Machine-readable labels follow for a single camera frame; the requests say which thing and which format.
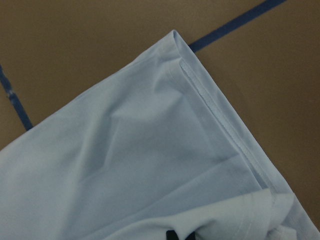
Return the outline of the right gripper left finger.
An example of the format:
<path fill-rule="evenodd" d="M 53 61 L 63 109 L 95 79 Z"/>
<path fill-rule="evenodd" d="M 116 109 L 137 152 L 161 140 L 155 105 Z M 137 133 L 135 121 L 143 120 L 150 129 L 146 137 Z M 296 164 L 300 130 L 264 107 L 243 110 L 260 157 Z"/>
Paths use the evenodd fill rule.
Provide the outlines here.
<path fill-rule="evenodd" d="M 174 230 L 168 230 L 166 232 L 166 240 L 179 240 L 179 237 Z"/>

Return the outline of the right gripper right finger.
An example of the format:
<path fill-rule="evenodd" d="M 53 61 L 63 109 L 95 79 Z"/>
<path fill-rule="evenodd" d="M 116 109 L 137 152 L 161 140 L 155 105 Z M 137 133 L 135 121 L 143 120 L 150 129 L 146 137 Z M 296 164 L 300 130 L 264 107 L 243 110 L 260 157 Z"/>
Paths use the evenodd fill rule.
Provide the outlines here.
<path fill-rule="evenodd" d="M 195 234 L 195 232 L 193 231 L 192 233 L 190 233 L 190 234 L 187 236 L 186 240 L 196 240 L 196 234 Z"/>

